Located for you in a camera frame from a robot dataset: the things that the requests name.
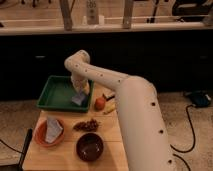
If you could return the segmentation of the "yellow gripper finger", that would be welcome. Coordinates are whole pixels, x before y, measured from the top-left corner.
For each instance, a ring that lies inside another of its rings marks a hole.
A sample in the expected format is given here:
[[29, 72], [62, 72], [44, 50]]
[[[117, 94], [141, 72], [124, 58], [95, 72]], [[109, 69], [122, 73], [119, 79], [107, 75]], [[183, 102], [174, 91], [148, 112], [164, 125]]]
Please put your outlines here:
[[89, 95], [89, 93], [90, 93], [90, 85], [89, 85], [89, 83], [86, 84], [86, 86], [85, 86], [84, 89], [83, 89], [83, 92], [84, 92], [86, 95]]

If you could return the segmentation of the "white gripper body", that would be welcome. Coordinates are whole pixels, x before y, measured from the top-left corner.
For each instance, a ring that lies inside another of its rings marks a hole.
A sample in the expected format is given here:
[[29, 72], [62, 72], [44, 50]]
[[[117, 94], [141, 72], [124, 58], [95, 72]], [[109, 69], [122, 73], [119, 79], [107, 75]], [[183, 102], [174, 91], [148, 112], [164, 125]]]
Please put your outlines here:
[[88, 83], [87, 79], [81, 79], [79, 76], [72, 75], [71, 82], [73, 84], [74, 89], [80, 93], [83, 92], [84, 87]]

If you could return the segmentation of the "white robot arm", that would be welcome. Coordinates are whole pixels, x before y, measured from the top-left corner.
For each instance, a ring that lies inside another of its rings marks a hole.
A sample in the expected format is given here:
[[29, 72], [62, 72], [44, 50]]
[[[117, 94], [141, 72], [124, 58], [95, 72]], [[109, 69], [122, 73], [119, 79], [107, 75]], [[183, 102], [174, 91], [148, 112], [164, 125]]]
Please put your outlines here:
[[140, 76], [97, 67], [79, 50], [64, 61], [79, 91], [87, 80], [115, 92], [116, 111], [129, 171], [177, 171], [168, 133], [152, 83]]

